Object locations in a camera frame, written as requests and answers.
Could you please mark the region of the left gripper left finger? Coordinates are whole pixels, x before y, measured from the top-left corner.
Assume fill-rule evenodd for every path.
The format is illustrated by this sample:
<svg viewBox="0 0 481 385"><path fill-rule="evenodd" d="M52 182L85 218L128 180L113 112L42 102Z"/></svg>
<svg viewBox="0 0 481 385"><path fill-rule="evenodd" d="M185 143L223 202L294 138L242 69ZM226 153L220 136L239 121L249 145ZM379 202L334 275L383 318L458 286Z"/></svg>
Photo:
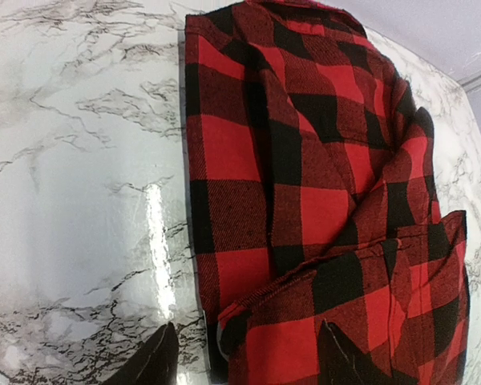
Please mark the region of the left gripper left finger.
<svg viewBox="0 0 481 385"><path fill-rule="evenodd" d="M118 384L175 384L179 341L172 322L161 326L118 371Z"/></svg>

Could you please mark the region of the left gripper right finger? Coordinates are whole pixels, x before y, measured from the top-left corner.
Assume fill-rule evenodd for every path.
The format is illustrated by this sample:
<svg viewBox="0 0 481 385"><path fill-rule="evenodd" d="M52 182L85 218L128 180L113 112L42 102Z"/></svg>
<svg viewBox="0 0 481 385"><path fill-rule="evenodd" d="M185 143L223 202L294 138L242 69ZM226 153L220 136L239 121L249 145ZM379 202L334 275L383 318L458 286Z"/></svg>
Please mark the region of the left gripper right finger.
<svg viewBox="0 0 481 385"><path fill-rule="evenodd" d="M418 384L400 371L383 372L333 322L321 323L317 353L319 384Z"/></svg>

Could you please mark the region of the red black plaid shirt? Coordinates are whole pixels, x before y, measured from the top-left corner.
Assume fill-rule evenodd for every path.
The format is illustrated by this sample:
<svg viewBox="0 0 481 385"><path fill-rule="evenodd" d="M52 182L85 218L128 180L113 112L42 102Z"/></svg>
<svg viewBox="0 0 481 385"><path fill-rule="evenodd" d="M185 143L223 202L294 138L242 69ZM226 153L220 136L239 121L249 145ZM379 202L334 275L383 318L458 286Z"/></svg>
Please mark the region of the red black plaid shirt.
<svg viewBox="0 0 481 385"><path fill-rule="evenodd" d="M215 384L319 384L333 322L374 364L460 384L466 214L435 131L351 14L243 1L185 22L193 244Z"/></svg>

